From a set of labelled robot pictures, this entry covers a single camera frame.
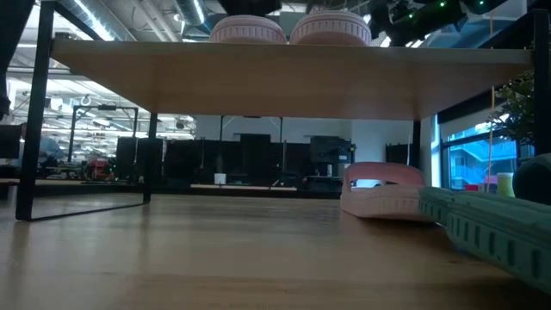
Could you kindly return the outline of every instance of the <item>red object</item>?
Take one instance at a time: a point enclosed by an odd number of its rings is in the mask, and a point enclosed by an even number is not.
[[[479,191],[479,186],[478,185],[465,185],[465,190],[468,190],[468,191]]]

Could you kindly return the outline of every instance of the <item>desk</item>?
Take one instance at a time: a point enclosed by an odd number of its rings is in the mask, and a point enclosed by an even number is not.
[[[359,220],[331,200],[154,195],[148,207],[31,225],[0,217],[0,229],[0,261],[17,262],[0,268],[2,309],[551,305],[544,293],[462,256],[439,226]]]

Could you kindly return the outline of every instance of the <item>shelf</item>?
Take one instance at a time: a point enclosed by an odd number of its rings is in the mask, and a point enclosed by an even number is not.
[[[505,83],[531,51],[56,40],[52,57],[151,112],[412,120]]]

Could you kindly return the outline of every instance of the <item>black metal table leg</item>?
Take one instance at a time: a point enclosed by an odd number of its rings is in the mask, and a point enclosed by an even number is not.
[[[32,219],[34,184],[36,181],[36,166],[39,157],[40,135],[46,101],[55,4],[55,2],[43,1],[40,5],[33,85],[28,105],[27,133],[25,135],[21,179],[19,189],[17,190],[15,217],[18,220]]]
[[[536,155],[551,152],[551,89],[549,79],[549,12],[534,9],[534,148]]]
[[[412,148],[410,150],[410,166],[421,167],[421,121],[413,121]]]
[[[149,120],[149,133],[148,133],[148,143],[147,143],[147,160],[145,162],[145,171],[144,171],[144,203],[148,203],[152,200],[152,187],[153,187],[153,178],[155,163],[153,160],[153,146],[155,138],[157,137],[157,113],[152,113],[151,119]]]

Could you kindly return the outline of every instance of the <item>ceiling pipe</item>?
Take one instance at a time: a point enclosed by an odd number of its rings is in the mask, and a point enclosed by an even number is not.
[[[166,39],[161,29],[157,26],[157,24],[153,21],[153,19],[149,16],[149,14],[147,14],[144,7],[141,5],[141,2],[138,0],[130,0],[130,2],[134,7],[136,7],[136,10],[138,11],[138,13],[140,13],[145,18],[145,21],[147,22],[147,24],[149,24],[149,26],[152,28],[153,32],[157,35],[157,37],[162,42],[166,42],[168,39]]]
[[[142,0],[142,3],[149,9],[149,11],[152,13],[153,18],[157,20],[159,25],[164,29],[164,33],[169,36],[169,38],[173,42],[181,42],[176,35],[174,34],[174,31],[172,27],[166,22],[164,17],[161,15],[161,12],[153,5],[151,0]]]
[[[174,0],[174,3],[176,11],[187,25],[199,26],[207,19],[203,0]]]
[[[136,40],[101,0],[59,0],[104,40]]]

